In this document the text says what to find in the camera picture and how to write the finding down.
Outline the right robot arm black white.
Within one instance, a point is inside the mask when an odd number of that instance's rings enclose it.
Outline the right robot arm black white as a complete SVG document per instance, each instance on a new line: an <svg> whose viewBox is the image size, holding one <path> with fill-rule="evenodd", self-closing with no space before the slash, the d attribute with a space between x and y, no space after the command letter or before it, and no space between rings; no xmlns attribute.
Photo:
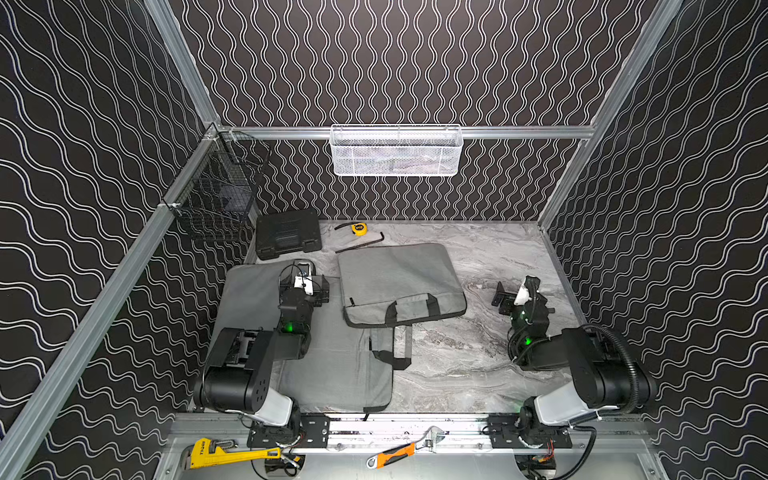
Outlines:
<svg viewBox="0 0 768 480"><path fill-rule="evenodd" d="M491 305L510 320L507 355L526 372L568 369L571 380L524 401L511 430L527 448L565 445L568 430L604 415L631 414L653 400L658 386L628 342L600 324L564 328L550 335L554 309L527 276L517 292L496 285Z"/></svg>

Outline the yellow pipe wrench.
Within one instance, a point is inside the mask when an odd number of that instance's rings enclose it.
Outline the yellow pipe wrench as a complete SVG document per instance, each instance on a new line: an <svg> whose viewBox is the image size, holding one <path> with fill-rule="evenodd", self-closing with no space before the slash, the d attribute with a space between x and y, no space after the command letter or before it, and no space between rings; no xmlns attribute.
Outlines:
<svg viewBox="0 0 768 480"><path fill-rule="evenodd" d="M249 451L229 451L221 442L209 438L201 438L185 449L185 453L182 455L181 466L184 470L194 470L253 460L277 460L281 457L282 449L279 447Z"/></svg>

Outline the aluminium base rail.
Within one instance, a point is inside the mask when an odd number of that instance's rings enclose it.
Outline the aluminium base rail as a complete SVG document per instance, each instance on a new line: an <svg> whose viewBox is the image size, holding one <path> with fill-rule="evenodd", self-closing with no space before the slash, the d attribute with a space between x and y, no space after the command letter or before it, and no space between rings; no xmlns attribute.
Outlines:
<svg viewBox="0 0 768 480"><path fill-rule="evenodd" d="M544 453L550 447L572 447L565 427L547 427L537 439L525 437L516 413L302 413L293 448L325 453L374 453L415 442L431 427L445 432L444 440L435 447L438 453Z"/></svg>

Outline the orange adjustable wrench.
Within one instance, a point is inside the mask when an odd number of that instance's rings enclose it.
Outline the orange adjustable wrench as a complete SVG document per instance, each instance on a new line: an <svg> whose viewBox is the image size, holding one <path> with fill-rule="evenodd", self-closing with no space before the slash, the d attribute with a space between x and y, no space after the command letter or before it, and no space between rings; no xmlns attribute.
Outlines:
<svg viewBox="0 0 768 480"><path fill-rule="evenodd" d="M447 431L437 426L431 426L419 440L390 448L384 452L369 457L366 461L366 466L371 470L382 469L397 463L398 461L414 456L420 450L433 452L435 446L443 441L447 434Z"/></svg>

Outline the black plastic tool case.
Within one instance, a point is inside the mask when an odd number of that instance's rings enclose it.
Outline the black plastic tool case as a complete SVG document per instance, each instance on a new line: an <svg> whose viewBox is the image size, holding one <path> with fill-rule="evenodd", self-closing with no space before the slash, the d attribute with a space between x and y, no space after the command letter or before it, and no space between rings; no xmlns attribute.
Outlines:
<svg viewBox="0 0 768 480"><path fill-rule="evenodd" d="M322 248L319 217L313 209L263 215L257 219L255 252L260 260L294 252L311 253Z"/></svg>

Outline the grey zippered laptop bag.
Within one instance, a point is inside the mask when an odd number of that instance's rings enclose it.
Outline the grey zippered laptop bag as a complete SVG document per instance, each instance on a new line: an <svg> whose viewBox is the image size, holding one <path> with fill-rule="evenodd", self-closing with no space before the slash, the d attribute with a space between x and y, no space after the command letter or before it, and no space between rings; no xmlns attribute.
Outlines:
<svg viewBox="0 0 768 480"><path fill-rule="evenodd" d="M466 295L442 244L372 246L337 259L342 315L353 328L394 328L466 313Z"/></svg>

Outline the yellow tape measure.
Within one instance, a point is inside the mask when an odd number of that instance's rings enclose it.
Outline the yellow tape measure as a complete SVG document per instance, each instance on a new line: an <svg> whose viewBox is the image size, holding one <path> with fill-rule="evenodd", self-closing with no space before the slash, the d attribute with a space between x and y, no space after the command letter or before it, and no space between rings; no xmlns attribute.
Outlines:
<svg viewBox="0 0 768 480"><path fill-rule="evenodd" d="M344 222L335 227L335 230L349 228L355 236L365 236L368 232L368 225L365 222Z"/></svg>

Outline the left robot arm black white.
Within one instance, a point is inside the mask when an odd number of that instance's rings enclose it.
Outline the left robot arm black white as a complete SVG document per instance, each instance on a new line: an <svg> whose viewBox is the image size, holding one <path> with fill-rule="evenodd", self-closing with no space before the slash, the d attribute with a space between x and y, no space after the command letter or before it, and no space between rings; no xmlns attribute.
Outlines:
<svg viewBox="0 0 768 480"><path fill-rule="evenodd" d="M329 296L328 280L308 259L233 267L193 390L196 407L248 418L278 445L297 443L299 406L270 385L273 364L304 358L314 310Z"/></svg>

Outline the black hex key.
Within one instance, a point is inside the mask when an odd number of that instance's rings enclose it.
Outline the black hex key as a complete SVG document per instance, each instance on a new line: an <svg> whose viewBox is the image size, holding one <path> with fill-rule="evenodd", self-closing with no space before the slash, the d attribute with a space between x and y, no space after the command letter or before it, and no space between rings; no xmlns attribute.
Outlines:
<svg viewBox="0 0 768 480"><path fill-rule="evenodd" d="M365 248L365 247L368 247L368 246L371 246L371 245L376 245L378 243L383 242L385 239L386 239L385 234L383 232L379 232L377 237L373 237L373 236L365 237L362 240L355 241L355 242L353 242L350 245L347 245L347 246L344 246L341 249L335 250L334 253L335 254L340 254L340 253L343 253L343 252L353 251L353 250L357 250L357 249L360 249L360 248Z"/></svg>

